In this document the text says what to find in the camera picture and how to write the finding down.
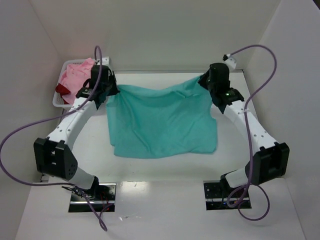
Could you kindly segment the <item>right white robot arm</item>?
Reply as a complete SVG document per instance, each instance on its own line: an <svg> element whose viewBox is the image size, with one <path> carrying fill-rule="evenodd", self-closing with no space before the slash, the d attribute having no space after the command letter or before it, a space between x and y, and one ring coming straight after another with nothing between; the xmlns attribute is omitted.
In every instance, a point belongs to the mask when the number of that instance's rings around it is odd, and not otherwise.
<svg viewBox="0 0 320 240"><path fill-rule="evenodd" d="M245 108L245 99L237 89L230 86L229 75L226 64L213 63L198 81L201 87L209 91L212 103L251 144L253 160L245 167L220 177L221 188L226 192L246 185L248 181L258 186L283 176L290 153L289 146L277 142L250 110Z"/></svg>

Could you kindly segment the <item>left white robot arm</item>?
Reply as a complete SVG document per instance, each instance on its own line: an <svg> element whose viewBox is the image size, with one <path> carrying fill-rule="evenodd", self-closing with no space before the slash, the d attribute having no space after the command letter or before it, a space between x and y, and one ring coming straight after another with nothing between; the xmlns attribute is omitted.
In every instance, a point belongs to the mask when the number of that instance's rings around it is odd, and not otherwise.
<svg viewBox="0 0 320 240"><path fill-rule="evenodd" d="M46 138L37 138L33 144L37 171L60 178L73 185L78 195L94 198L102 191L99 179L78 165L72 149L86 125L108 96L120 91L114 72L107 65L95 64L76 94L68 115Z"/></svg>

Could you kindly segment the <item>teal t shirt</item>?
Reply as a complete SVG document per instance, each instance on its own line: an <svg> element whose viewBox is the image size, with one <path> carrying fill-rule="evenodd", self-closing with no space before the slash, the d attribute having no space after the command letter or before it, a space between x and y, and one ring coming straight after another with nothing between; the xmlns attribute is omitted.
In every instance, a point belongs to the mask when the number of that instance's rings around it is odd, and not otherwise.
<svg viewBox="0 0 320 240"><path fill-rule="evenodd" d="M159 159L179 154L212 154L218 144L209 92L194 77L164 89L119 85L106 102L115 156Z"/></svg>

